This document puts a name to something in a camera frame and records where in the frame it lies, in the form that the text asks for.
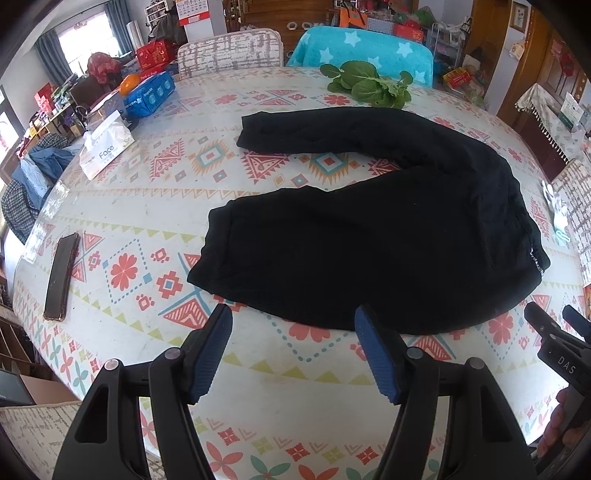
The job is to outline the right hand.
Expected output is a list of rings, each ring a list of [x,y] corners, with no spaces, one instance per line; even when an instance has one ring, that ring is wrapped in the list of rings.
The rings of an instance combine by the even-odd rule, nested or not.
[[[565,445],[571,444],[573,442],[573,436],[575,431],[565,431],[561,432],[560,425],[562,424],[565,411],[564,405],[568,398],[569,389],[565,388],[558,392],[556,396],[556,400],[558,401],[558,405],[554,409],[551,414],[550,421],[546,426],[546,429],[538,443],[537,446],[537,455],[539,457],[543,457],[546,455],[548,450],[558,441],[562,440]]]

